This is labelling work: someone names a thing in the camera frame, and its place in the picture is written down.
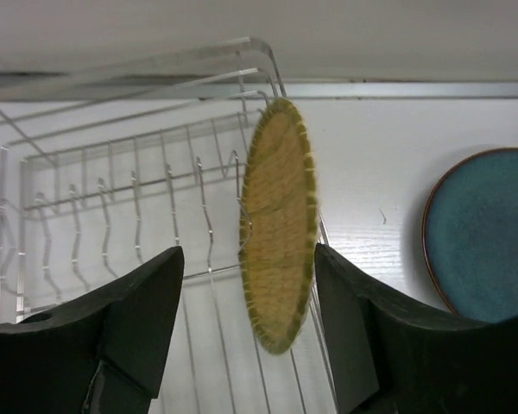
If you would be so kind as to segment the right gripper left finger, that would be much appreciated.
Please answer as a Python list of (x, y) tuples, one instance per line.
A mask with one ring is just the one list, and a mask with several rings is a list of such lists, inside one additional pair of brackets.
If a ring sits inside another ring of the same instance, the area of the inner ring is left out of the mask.
[(158, 398), (185, 259), (172, 247), (19, 323), (0, 323), (0, 413), (146, 413)]

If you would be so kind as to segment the round woven bamboo plate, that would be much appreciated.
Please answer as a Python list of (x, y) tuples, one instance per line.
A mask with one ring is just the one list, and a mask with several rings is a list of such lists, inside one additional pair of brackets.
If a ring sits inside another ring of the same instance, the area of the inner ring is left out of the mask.
[(268, 353), (284, 354), (306, 317), (319, 232), (313, 150), (287, 98), (269, 103), (256, 125), (241, 205), (238, 259), (251, 327)]

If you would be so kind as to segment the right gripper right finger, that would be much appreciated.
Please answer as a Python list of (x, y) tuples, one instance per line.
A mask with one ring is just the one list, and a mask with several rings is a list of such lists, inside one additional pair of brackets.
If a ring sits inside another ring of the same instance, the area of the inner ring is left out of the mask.
[(314, 260), (339, 412), (518, 413), (518, 317), (423, 304), (324, 244)]

